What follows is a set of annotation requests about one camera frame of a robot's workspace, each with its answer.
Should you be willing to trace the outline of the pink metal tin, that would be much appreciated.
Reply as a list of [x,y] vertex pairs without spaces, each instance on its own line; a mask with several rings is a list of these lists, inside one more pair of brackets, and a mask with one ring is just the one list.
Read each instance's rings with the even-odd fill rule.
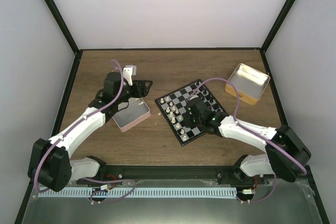
[[150,117],[151,111],[143,98],[130,98],[118,105],[118,112],[112,117],[121,132],[135,127]]

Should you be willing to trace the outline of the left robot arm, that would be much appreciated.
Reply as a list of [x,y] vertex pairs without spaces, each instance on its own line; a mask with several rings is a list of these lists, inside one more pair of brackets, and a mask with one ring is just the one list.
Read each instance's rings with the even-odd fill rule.
[[110,72],[103,88],[89,103],[84,113],[62,132],[48,140],[38,139],[32,148],[28,177],[39,185],[55,192],[61,191],[70,181],[90,178],[95,184],[102,184],[107,178],[104,162],[88,156],[72,161],[75,150],[98,128],[104,126],[116,113],[119,104],[131,98],[142,98],[149,94],[151,80],[132,80],[127,73]]

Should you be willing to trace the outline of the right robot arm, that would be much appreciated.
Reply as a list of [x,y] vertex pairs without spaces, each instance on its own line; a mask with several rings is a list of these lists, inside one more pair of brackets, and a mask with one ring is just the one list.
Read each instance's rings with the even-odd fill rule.
[[311,152],[287,125],[274,128],[247,123],[226,111],[213,111],[196,95],[187,101],[185,119],[187,126],[197,126],[208,134],[232,138],[263,151],[262,155],[245,155],[238,162],[233,170],[238,183],[270,174],[293,183],[307,173],[305,166]]

